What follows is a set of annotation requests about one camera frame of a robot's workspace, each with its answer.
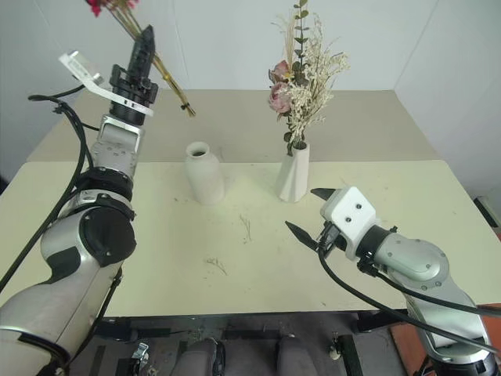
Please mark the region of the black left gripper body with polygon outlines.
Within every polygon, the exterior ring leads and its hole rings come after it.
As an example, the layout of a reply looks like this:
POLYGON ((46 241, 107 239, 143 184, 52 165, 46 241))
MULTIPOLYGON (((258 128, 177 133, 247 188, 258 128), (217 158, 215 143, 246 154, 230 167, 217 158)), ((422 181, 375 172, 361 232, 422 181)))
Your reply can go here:
POLYGON ((149 72, 149 69, 142 68, 126 70, 114 64, 109 80, 113 93, 149 107, 155 102, 158 92, 158 85, 148 77, 149 72))

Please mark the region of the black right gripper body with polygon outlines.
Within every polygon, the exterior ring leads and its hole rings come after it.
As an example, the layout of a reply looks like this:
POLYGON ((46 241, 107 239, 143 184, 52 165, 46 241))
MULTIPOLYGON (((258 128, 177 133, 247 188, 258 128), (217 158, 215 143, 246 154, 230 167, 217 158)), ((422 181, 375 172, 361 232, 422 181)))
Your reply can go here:
POLYGON ((345 251, 347 247, 347 241, 341 235, 340 230, 328 221, 323 223, 323 229, 315 242, 317 243, 315 252, 324 251, 324 255, 329 255, 335 249, 345 251))

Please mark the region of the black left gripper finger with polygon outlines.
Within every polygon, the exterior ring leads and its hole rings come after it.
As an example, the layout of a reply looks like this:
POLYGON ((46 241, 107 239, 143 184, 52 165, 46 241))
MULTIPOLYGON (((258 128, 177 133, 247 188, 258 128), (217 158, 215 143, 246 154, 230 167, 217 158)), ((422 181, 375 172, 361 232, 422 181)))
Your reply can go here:
POLYGON ((145 60, 142 67, 142 76, 148 78, 156 52, 155 34, 151 24, 142 31, 142 47, 145 60))
POLYGON ((144 40, 142 35, 135 39, 132 49, 132 54, 128 63, 128 73, 133 78, 141 78, 144 76, 146 66, 146 52, 144 49, 144 40))

